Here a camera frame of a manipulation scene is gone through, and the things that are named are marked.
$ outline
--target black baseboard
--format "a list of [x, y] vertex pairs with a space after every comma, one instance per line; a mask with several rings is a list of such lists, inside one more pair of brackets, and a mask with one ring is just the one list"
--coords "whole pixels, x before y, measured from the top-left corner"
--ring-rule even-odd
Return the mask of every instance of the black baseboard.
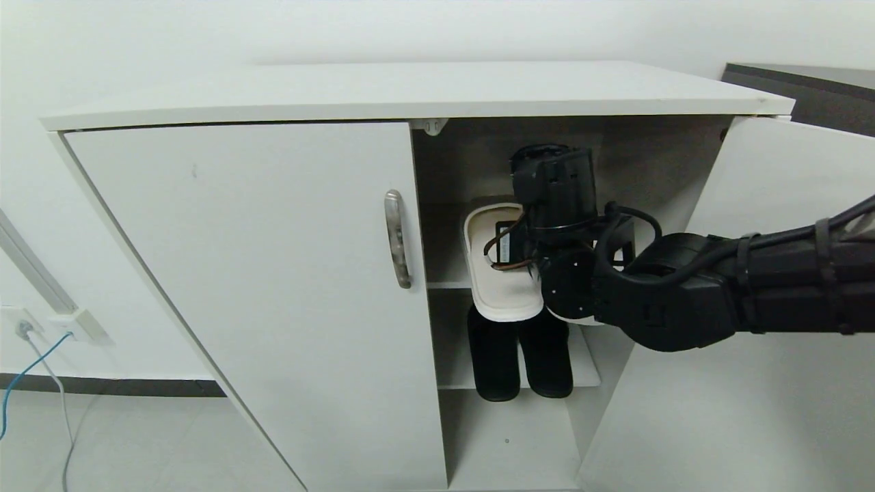
[[[5, 390], [15, 374], [0, 373], [0, 390]], [[101, 379], [94, 377], [59, 377], [67, 393], [117, 395], [123, 397], [225, 397], [215, 381], [204, 379]], [[24, 375], [16, 390], [57, 392], [58, 385], [49, 376]]]

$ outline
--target black robotic arm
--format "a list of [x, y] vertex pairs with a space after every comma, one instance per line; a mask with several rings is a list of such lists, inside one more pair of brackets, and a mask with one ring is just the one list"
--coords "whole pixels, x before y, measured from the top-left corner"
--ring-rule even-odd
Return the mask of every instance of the black robotic arm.
[[[553, 313], [593, 314], [663, 352], [737, 332], [875, 333], [875, 195], [804, 228], [663, 236], [641, 211], [609, 203], [597, 213], [588, 151], [526, 147], [511, 169], [524, 210], [512, 241], [524, 243]], [[637, 256], [633, 217], [656, 232]]]

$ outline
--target cabinet top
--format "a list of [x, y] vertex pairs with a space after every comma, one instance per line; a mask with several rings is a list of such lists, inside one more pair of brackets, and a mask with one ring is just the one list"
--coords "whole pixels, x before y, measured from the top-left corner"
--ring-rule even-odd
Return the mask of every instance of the cabinet top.
[[627, 61], [240, 67], [83, 104], [47, 130], [436, 117], [789, 115], [794, 101]]

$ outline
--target cabinet door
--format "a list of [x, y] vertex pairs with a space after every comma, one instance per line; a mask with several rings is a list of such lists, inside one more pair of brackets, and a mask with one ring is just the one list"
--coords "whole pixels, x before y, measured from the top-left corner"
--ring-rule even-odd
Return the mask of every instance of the cabinet door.
[[[814, 223], [875, 192], [875, 138], [770, 118], [732, 125], [688, 230]], [[875, 335], [736, 334], [636, 347], [581, 478], [591, 492], [824, 492], [875, 483]]]
[[[406, 123], [66, 139], [187, 335], [308, 489], [446, 487]], [[389, 253], [390, 189], [409, 289]]]

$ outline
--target black shoe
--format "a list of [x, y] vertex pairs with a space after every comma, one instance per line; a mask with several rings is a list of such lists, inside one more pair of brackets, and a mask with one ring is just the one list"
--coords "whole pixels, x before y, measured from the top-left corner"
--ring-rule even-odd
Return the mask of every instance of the black shoe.
[[565, 398], [574, 388], [568, 356], [568, 324], [545, 307], [531, 320], [520, 321], [519, 337], [526, 359], [528, 384], [547, 398]]
[[506, 402], [520, 393], [520, 363], [515, 323], [490, 321], [471, 306], [468, 342], [477, 393], [490, 402]]

